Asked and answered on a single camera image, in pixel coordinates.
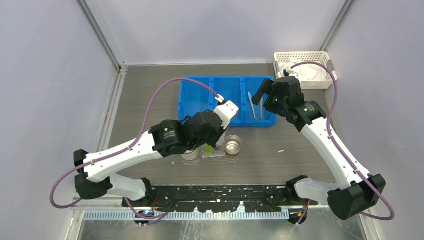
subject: white plastic basket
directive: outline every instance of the white plastic basket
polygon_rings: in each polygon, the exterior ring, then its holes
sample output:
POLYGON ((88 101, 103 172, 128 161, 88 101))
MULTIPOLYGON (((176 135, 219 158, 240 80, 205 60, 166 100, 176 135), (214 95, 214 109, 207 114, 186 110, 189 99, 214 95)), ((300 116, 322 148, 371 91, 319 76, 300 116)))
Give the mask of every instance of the white plastic basket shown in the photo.
MULTIPOLYGON (((297 58, 302 61, 315 61, 327 66, 334 74, 337 80, 336 72, 334 71, 333 64, 330 60, 329 54, 325 51, 286 51, 274 53, 274 70, 277 79, 283 77, 280 72, 278 63, 288 63, 291 58, 297 58)), ((314 79, 307 81, 300 81, 302 89, 328 89, 333 84, 330 75, 326 74, 325 79, 314 79)))

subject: metal bowl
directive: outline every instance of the metal bowl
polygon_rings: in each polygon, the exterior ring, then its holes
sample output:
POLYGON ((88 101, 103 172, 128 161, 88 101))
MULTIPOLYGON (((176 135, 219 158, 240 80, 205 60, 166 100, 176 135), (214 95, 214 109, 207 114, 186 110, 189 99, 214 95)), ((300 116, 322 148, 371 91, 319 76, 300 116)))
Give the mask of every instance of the metal bowl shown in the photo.
POLYGON ((225 152, 229 156, 235 157, 239 155, 242 146, 242 140, 236 135, 227 136, 225 139, 225 152))

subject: wood grain surface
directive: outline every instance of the wood grain surface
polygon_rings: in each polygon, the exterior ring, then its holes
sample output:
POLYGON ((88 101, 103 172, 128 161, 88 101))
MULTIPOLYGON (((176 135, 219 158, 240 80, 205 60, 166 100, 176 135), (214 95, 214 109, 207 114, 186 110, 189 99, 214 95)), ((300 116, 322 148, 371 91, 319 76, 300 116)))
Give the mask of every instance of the wood grain surface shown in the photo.
MULTIPOLYGON (((131 66, 125 78, 109 147, 136 137, 147 104, 164 81, 181 76, 274 76, 272 64, 131 66)), ((156 98, 147 121, 147 131, 162 120, 177 120, 180 83, 165 87, 156 98)), ((304 90, 328 113, 322 90, 304 90)), ((284 184, 307 175, 334 183, 330 169, 314 146, 293 125, 279 117, 274 127, 232 127, 226 135, 237 135, 243 147, 237 157, 183 160, 179 155, 147 161, 119 174, 147 178, 153 185, 241 185, 284 184)))

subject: white cloth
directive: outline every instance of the white cloth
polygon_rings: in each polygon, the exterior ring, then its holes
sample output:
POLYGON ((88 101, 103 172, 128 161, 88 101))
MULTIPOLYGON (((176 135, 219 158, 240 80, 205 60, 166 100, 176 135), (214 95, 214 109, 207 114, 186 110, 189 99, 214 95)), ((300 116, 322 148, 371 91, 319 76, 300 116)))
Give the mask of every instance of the white cloth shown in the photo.
POLYGON ((290 58, 289 62, 279 62, 278 68, 283 76, 284 70, 289 73, 289 76, 294 76, 299 81, 322 81, 326 79, 327 72, 320 66, 313 64, 305 64, 290 69, 293 65, 303 62, 297 58, 290 58))

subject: blue tray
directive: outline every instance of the blue tray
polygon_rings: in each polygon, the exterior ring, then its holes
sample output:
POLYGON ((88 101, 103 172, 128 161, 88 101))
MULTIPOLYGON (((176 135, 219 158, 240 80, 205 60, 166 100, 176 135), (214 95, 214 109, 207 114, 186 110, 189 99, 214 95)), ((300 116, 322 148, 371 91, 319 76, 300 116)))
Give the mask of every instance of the blue tray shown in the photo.
MULTIPOLYGON (((249 101, 248 92, 254 96, 264 79, 273 79, 272 76, 184 76, 185 78, 199 81, 218 94, 225 100, 235 103, 239 110, 238 114, 231 120, 231 127, 272 127, 277 123, 277 115, 263 109, 263 120, 261 120, 261 107, 254 106, 257 120, 255 120, 249 101)), ((214 110, 218 105, 215 97, 203 87, 182 81, 178 102, 178 118, 183 120, 186 116, 193 117, 196 113, 205 110, 214 110)))

